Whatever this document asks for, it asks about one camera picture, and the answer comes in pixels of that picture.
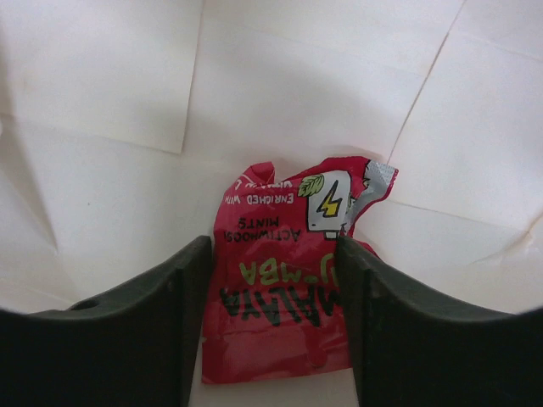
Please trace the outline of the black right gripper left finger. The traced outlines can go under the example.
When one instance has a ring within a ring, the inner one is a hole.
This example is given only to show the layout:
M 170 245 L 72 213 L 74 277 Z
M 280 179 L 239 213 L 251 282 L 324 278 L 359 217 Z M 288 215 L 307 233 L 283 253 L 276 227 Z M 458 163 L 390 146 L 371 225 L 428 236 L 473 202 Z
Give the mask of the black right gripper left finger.
M 2 405 L 187 405 L 211 272 L 201 236 L 68 309 L 3 310 Z

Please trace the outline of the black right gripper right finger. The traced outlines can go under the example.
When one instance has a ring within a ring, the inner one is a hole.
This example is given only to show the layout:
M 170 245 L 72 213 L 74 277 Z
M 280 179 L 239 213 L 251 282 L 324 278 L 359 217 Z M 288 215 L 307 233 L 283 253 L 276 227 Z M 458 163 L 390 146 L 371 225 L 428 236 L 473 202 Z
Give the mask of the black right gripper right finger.
M 338 240 L 335 267 L 359 405 L 541 405 L 540 309 L 453 298 L 350 237 Z

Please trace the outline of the red mints packet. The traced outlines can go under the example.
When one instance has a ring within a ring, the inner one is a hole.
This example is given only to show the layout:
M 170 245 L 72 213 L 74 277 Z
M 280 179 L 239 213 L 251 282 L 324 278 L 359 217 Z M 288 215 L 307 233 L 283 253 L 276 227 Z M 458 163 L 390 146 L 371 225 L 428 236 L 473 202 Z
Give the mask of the red mints packet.
M 396 168 L 335 157 L 284 180 L 251 165 L 216 215 L 202 380 L 233 384 L 350 367 L 334 253 L 390 194 Z

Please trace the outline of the blue checkered paper bag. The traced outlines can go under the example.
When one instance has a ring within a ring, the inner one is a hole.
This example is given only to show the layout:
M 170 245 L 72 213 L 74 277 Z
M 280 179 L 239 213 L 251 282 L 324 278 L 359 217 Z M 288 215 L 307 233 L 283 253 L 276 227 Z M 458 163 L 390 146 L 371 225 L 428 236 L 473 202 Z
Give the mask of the blue checkered paper bag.
M 263 161 L 394 166 L 356 236 L 473 304 L 542 303 L 539 1 L 4 1 L 1 305 L 65 309 L 211 234 Z

